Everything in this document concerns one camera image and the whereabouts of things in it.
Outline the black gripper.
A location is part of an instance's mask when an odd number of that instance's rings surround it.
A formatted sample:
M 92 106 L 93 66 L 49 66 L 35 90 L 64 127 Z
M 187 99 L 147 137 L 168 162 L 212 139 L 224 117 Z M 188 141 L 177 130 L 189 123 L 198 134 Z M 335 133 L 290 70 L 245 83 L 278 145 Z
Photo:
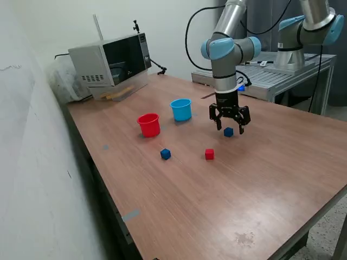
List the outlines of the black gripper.
M 223 116 L 234 116 L 239 124 L 239 134 L 244 133 L 243 127 L 250 123 L 250 113 L 248 106 L 239 107 L 238 93 L 232 91 L 228 93 L 215 93 L 216 103 L 209 106 L 209 118 L 216 123 L 217 130 L 222 128 L 221 118 Z

